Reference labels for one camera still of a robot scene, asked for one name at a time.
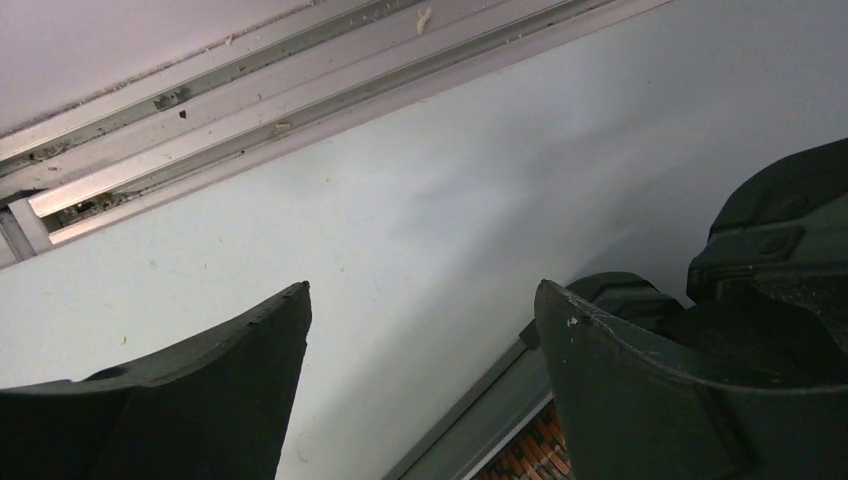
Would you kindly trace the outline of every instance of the crumb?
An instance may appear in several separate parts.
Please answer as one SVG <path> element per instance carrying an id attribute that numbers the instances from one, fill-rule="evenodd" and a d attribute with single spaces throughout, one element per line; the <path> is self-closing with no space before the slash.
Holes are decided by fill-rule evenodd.
<path id="1" fill-rule="evenodd" d="M 427 22 L 430 21 L 430 17 L 433 16 L 433 7 L 427 7 L 424 10 L 418 10 L 418 35 L 424 33 L 424 29 L 427 28 Z"/>

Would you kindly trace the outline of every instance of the white surface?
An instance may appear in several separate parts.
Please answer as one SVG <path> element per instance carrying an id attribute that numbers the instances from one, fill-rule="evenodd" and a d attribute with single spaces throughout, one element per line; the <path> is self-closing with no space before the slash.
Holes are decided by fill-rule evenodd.
<path id="1" fill-rule="evenodd" d="M 307 1 L 0 0 L 0 133 Z"/>
<path id="2" fill-rule="evenodd" d="M 633 270 L 682 295 L 738 184 L 848 135 L 846 17 L 677 0 L 8 268 L 0 386 L 79 379 L 308 279 L 278 477 L 379 478 L 541 278 Z"/>

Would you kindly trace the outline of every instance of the black object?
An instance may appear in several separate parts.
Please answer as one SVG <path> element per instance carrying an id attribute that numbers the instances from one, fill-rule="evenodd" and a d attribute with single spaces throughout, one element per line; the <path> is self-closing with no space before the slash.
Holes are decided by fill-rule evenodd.
<path id="1" fill-rule="evenodd" d="M 539 286 L 577 478 L 848 478 L 848 140 L 737 189 L 687 292 L 684 310 L 628 273 Z"/>
<path id="2" fill-rule="evenodd" d="M 0 391 L 2 479 L 273 479 L 309 284 L 81 382 Z"/>

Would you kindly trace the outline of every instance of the black corner piece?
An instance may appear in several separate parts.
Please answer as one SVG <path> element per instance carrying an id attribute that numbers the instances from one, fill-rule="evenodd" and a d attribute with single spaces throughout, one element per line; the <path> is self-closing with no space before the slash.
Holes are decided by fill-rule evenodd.
<path id="1" fill-rule="evenodd" d="M 0 391 L 0 478 L 273 479 L 311 319 L 302 282 L 84 381 Z"/>

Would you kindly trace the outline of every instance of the wicker surface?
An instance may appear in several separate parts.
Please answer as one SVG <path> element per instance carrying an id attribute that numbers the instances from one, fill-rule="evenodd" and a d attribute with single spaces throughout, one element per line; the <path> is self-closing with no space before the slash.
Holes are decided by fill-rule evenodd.
<path id="1" fill-rule="evenodd" d="M 475 480 L 574 480 L 553 402 L 479 473 Z"/>

